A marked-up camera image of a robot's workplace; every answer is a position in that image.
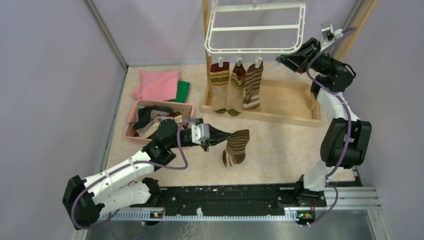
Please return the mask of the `brown beige striped sock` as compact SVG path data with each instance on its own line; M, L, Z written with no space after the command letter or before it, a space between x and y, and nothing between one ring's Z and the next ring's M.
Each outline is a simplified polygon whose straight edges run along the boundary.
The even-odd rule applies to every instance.
M263 62L259 67L252 64L245 75L245 97L243 98L242 107L244 109L255 109L260 106L260 87L262 75L264 71Z

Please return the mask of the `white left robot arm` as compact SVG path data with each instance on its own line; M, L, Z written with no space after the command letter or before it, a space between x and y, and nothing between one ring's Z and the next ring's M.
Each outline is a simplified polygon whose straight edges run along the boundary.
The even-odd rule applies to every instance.
M97 174L76 175L67 182L62 203L76 230L90 229L105 214L132 205L154 207L160 202L158 181L147 177L160 169L185 170L188 161L184 147L199 146L205 152L209 147L234 139L234 134L204 123L202 118L189 118L181 123L165 119L154 132L154 139L121 163ZM178 148L184 165L176 168L170 162Z

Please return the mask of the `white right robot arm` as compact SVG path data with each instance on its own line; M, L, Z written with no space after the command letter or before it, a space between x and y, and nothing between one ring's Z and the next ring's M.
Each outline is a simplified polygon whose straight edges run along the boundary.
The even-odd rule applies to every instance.
M343 170L361 165L372 133L371 123L360 120L343 96L356 72L349 64L331 57L326 49L327 46L312 37L297 52L276 58L293 72L318 73L310 92L330 121L321 143L320 161L299 178L289 195L299 206L318 200L327 183Z

